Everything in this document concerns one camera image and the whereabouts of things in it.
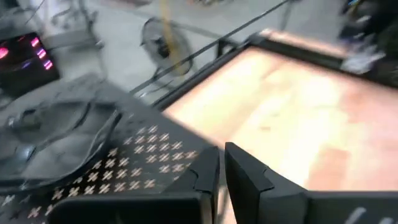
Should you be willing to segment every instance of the gray floor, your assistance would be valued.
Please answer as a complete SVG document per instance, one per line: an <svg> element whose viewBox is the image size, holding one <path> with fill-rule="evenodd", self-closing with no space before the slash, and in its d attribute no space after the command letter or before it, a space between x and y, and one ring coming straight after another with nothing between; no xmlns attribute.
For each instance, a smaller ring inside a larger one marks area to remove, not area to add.
<svg viewBox="0 0 398 224"><path fill-rule="evenodd" d="M38 5L41 0L32 0ZM134 8L129 5L114 3L110 0L87 1L90 10L99 12L96 31L105 43L101 55L104 60L109 80L129 91L150 78L155 71L141 43L141 29L151 16L160 16L160 0ZM213 7L191 5L187 0L167 1L172 20L182 24L211 30L223 35L237 26L245 23L252 17L276 5L280 0L225 0L226 3ZM49 18L65 7L64 1L49 1L40 9L41 17ZM331 44L337 44L336 36L341 29L341 18L338 11L342 0L304 0L295 4L287 31L319 39ZM280 8L260 21L233 36L233 39L242 41L250 34L264 28L279 28L285 8ZM58 28L47 23L49 35L59 32ZM194 50L209 44L214 39L183 30ZM199 56L195 63L197 67L212 61L214 50L209 50ZM96 50L90 47L75 47L73 49L57 50L58 64L65 79L70 80L86 73L101 73L100 61Z"/></svg>

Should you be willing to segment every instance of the perforated metal panel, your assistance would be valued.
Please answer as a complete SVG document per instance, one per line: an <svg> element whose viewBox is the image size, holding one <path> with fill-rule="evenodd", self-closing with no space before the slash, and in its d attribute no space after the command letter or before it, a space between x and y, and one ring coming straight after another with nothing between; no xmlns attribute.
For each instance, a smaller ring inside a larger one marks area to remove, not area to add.
<svg viewBox="0 0 398 224"><path fill-rule="evenodd" d="M115 86L95 76L71 83L52 83L15 101L0 122L29 106L57 100L115 101L123 119L113 136L114 147L86 174L51 192L3 198L0 223L43 224L53 206L67 197L89 194L161 192L211 146Z"/></svg>

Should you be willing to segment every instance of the wooden panel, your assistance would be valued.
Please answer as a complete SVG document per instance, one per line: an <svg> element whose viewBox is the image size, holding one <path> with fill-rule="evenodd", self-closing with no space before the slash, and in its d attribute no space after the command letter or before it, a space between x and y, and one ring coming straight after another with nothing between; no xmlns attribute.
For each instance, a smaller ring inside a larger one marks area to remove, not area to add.
<svg viewBox="0 0 398 224"><path fill-rule="evenodd" d="M248 49L165 114L313 190L396 190L398 92Z"/></svg>
<svg viewBox="0 0 398 224"><path fill-rule="evenodd" d="M263 30L262 32L260 32L260 34L272 40L283 42L285 44L290 44L296 47L303 47L309 50L339 58L347 57L346 49L334 45L329 45L317 40L302 38L296 35L292 35L290 33L279 32L272 29Z"/></svg>

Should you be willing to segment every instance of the metal stand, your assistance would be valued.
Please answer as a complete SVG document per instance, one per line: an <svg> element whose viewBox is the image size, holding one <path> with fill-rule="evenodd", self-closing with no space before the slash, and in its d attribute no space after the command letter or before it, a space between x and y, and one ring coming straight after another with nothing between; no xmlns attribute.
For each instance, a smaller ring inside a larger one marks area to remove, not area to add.
<svg viewBox="0 0 398 224"><path fill-rule="evenodd" d="M74 30L71 32L66 32L64 34L55 35L44 39L44 44L48 49L56 49L59 47L68 47L78 44L83 44L85 42L93 43L98 49L102 49L104 44L102 40L95 34L94 24L98 16L98 12L89 12L84 0L78 1L78 7L73 6L73 0L70 0L69 9L59 12L52 18L53 24L60 16L67 16L66 20L76 19L79 15L83 16L85 22L85 29Z"/></svg>

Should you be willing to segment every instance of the yellow cord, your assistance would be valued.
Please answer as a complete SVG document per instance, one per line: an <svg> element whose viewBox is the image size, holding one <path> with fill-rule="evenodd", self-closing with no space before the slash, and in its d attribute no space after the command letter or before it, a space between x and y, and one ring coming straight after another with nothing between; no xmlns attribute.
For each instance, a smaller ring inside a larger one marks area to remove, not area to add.
<svg viewBox="0 0 398 224"><path fill-rule="evenodd" d="M170 58L172 60L172 63L174 65L179 63L178 59L178 53L175 50L178 46L175 46L174 40L173 40L173 34L171 30L171 25L170 25L170 10L167 5L167 0L160 0L160 9L162 11L162 22L164 25L164 36L165 36L165 41L167 44L167 47L170 50ZM184 73L182 71L182 67L180 65L177 65L177 73L183 77Z"/></svg>

